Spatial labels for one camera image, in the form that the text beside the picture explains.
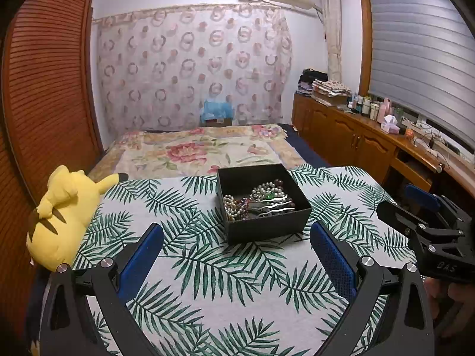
wardrobe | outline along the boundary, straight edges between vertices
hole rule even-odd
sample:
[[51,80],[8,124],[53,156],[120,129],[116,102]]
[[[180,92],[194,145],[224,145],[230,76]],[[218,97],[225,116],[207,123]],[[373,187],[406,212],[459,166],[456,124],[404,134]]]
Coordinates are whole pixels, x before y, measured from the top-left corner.
[[0,39],[0,333],[21,339],[35,268],[27,220],[58,165],[101,156],[91,93],[91,0],[25,0]]

beige curtain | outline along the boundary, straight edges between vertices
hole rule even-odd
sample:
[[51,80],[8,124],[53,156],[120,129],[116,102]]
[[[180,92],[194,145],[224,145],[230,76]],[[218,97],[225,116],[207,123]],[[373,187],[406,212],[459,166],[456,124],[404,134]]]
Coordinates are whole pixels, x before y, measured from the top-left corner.
[[328,48],[328,78],[341,82],[341,2],[322,0]]
[[171,7],[99,26],[99,81],[114,136],[198,127],[205,101],[230,103],[238,124],[282,121],[292,42],[281,9]]

floral blanket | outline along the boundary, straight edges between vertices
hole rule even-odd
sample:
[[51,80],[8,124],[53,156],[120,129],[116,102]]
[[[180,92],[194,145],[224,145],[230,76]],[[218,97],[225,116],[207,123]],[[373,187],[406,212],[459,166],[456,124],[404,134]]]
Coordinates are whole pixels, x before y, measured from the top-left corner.
[[[127,181],[105,195],[74,267],[114,256],[157,222],[163,249],[127,307],[160,354],[311,356],[347,305],[310,246],[315,220],[383,266],[401,268],[414,254],[377,218],[379,202],[391,198],[363,170],[306,164],[290,173],[312,205],[302,234],[229,246],[216,176]],[[384,304],[377,301],[355,353],[369,344]],[[95,297],[89,305],[108,351],[119,353]]]
[[112,145],[89,177],[99,181],[114,172],[128,173],[130,179],[187,177],[215,174],[220,167],[270,163],[292,169],[305,161],[286,137],[277,124],[130,132]]

stuffed animal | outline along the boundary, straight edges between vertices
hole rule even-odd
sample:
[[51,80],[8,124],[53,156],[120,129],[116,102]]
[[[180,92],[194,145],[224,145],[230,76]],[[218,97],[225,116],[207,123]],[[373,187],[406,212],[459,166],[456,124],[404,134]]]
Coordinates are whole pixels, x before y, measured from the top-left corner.
[[32,258],[51,271],[61,263],[72,266],[100,196],[128,177],[112,174],[95,183],[82,170],[70,173],[59,166],[28,221],[27,248]]

white wall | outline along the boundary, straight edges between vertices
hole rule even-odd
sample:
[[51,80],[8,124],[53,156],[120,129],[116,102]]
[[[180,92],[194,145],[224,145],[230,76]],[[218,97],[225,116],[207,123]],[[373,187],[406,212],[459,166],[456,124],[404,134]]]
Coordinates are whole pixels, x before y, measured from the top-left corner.
[[361,0],[341,0],[341,80],[358,92],[363,49]]
[[[93,0],[94,18],[116,15],[134,10],[169,7],[183,4],[226,4],[237,3],[238,0]],[[287,23],[293,43],[292,69],[282,94],[282,115],[285,123],[290,123],[294,92],[299,76],[305,68],[319,71],[327,70],[327,49],[324,41],[324,30],[320,20],[297,12],[285,11]],[[92,31],[91,39],[91,74],[96,75],[96,54],[92,48],[97,42],[97,34]],[[100,103],[97,79],[93,78],[94,103],[96,104],[97,121],[104,146],[108,146],[111,137],[105,127],[104,110]]]

